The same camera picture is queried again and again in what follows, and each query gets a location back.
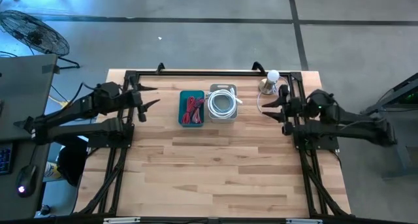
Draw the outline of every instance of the wooden table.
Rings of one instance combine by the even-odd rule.
[[[110,69],[107,82],[123,84],[123,69]],[[319,73],[302,72],[306,95],[321,88]],[[299,154],[281,124],[259,113],[261,77],[143,76],[144,102],[161,99],[134,118],[135,134],[127,154],[118,216],[162,217],[308,217]],[[205,111],[201,128],[178,123],[179,93],[213,83],[235,84],[238,117],[232,124],[211,123]],[[260,104],[275,96],[263,95]],[[265,109],[278,111],[277,108]],[[100,116],[99,121],[115,114]],[[100,149],[86,163],[75,212],[84,208],[103,183],[109,150]],[[338,160],[318,151],[323,184],[343,210],[349,204]],[[315,207],[319,210],[316,190]],[[109,192],[110,207],[112,192]]]

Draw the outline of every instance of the computer mouse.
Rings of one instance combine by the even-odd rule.
[[[16,180],[16,192],[20,197],[29,197],[35,191],[36,171],[37,167],[35,165],[25,166],[19,171]]]

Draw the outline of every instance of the black fan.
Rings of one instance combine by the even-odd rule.
[[[75,64],[60,69],[80,68],[80,65],[65,58],[70,52],[68,42],[57,31],[40,20],[16,10],[0,12],[0,25],[20,42],[43,54],[57,54],[59,59]]]

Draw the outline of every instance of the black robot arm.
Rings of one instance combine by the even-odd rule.
[[[323,136],[340,136],[346,138],[365,139],[380,146],[396,144],[391,124],[384,118],[371,118],[346,112],[329,94],[317,89],[307,97],[307,103],[302,104],[300,98],[287,99],[287,86],[280,87],[279,97],[273,103],[263,107],[281,106],[280,113],[263,112],[263,114],[284,123],[282,133],[294,134],[300,138],[319,140]],[[293,126],[289,117],[303,117],[306,119],[319,116],[318,120],[306,120],[302,125]]]
[[[120,93],[120,87],[114,82],[98,84],[92,88],[92,92],[73,102],[57,112],[41,115],[33,119],[28,117],[24,121],[16,122],[15,125],[32,134],[32,140],[43,145],[50,142],[59,142],[66,146],[71,144],[77,136],[89,138],[90,147],[116,147],[118,143],[130,134],[132,125],[125,125],[119,118],[110,118],[102,123],[86,125],[64,125],[64,123],[76,119],[89,119],[98,114],[107,115],[121,109],[132,107],[138,108],[138,118],[146,121],[145,112],[158,100],[143,104],[139,91],[155,90],[138,84],[136,76],[131,80],[132,90]]]

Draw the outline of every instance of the cable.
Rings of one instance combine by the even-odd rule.
[[[385,93],[385,94],[383,94],[380,98],[379,98],[379,100],[376,102],[376,103],[378,103],[378,102],[380,102],[380,100],[382,100],[382,99],[384,99],[385,98],[385,96],[390,92],[390,91],[392,91],[393,89],[389,89],[389,90],[387,90],[387,92]]]
[[[359,121],[356,121],[356,122],[353,122],[353,123],[349,123],[349,124],[347,124],[346,126],[342,127],[342,128],[340,129],[340,131],[341,131],[341,130],[344,130],[344,129],[346,129],[346,128],[350,127],[350,126],[353,126],[353,125],[355,125],[355,124],[358,124],[358,123],[379,123],[379,122],[382,122],[383,120],[385,120],[385,118],[380,119],[380,120],[377,120],[377,121],[374,121],[374,120],[359,120]]]
[[[68,104],[68,102],[59,101],[59,100],[53,98],[51,95],[49,95],[48,98],[51,99],[52,101],[60,104],[61,108],[65,107]]]
[[[32,155],[31,155],[31,160],[29,161],[29,165],[31,165],[31,164],[32,164],[33,155],[35,154],[35,151],[36,151],[36,150],[37,150],[37,146],[35,145],[35,146],[33,147]]]
[[[202,123],[200,109],[203,103],[204,103],[204,99],[201,99],[201,98],[196,99],[195,109],[194,109],[195,112],[193,113],[193,116],[191,117],[191,121],[193,123]]]
[[[228,109],[222,110],[215,104],[215,102],[214,102],[215,98],[219,97],[219,96],[224,96],[224,97],[228,98],[228,100],[229,100]],[[226,90],[226,89],[216,90],[213,93],[209,93],[208,109],[209,109],[210,113],[212,113],[216,118],[227,119],[235,113],[236,102],[237,101],[239,103],[242,103],[242,101],[240,99],[236,98],[235,91],[234,91],[233,88],[231,88],[229,91]]]
[[[286,82],[286,84],[287,84],[287,86],[289,86],[289,83],[288,83],[288,81],[286,80],[286,78],[284,78],[284,77],[282,77],[282,76],[279,76],[279,78],[283,78],[283,80]],[[275,85],[273,85],[273,93],[277,93],[277,95],[279,95],[279,89],[277,88],[277,85],[275,84]],[[261,92],[259,93],[259,95],[257,96],[257,108],[259,109],[259,112],[260,113],[263,113],[263,111],[261,110],[261,108],[260,108],[260,96],[261,96]]]
[[[64,112],[74,102],[74,100],[77,98],[77,96],[80,93],[82,87],[83,87],[83,83],[80,84],[80,86],[78,87],[78,90],[76,92],[76,95],[71,99],[71,101],[68,102],[68,104],[66,106],[64,106],[60,111],[56,112],[55,114],[49,115],[48,117],[45,118],[45,120],[49,120],[50,118],[56,117],[56,116],[60,115],[62,112]]]
[[[407,111],[413,111],[413,110],[418,110],[418,108],[407,109],[407,110],[380,110],[380,111],[381,112],[407,112]]]
[[[91,89],[91,90],[96,90],[97,88],[93,88],[93,87],[90,87],[90,86],[88,86],[86,83],[84,83],[84,82],[82,82],[81,83],[82,85],[84,85],[84,87],[86,87],[86,88],[88,88],[88,89]]]
[[[193,123],[202,123],[199,109],[203,103],[204,103],[204,99],[201,99],[201,98],[195,99],[195,97],[193,96],[190,96],[189,98],[187,98],[187,106],[186,106],[186,111],[182,118],[182,123],[189,124],[190,120]]]
[[[337,160],[340,163],[340,168],[342,168],[340,156],[335,151],[333,151],[333,150],[329,150],[329,152],[331,152],[332,154],[335,155],[335,157],[337,157]]]
[[[4,51],[0,51],[0,53],[2,53],[2,54],[8,54],[8,55],[12,55],[12,56],[14,56],[14,57],[17,57],[17,55],[16,55],[16,54],[11,54],[11,53],[4,52]]]
[[[58,93],[58,95],[60,95],[66,102],[68,102],[68,100],[64,96],[62,96],[62,94],[53,85],[51,85],[51,87]]]
[[[25,43],[26,43],[26,45],[29,47],[29,49],[31,50],[31,52],[32,52],[32,55],[35,55],[34,53],[33,53],[33,50],[32,50],[32,48],[30,47],[30,45],[28,45],[28,43],[27,43],[27,41],[24,39],[24,41],[25,41]]]
[[[88,153],[87,158],[90,157],[91,155],[93,155],[93,153],[95,153],[99,148],[94,148],[90,151],[90,153]]]

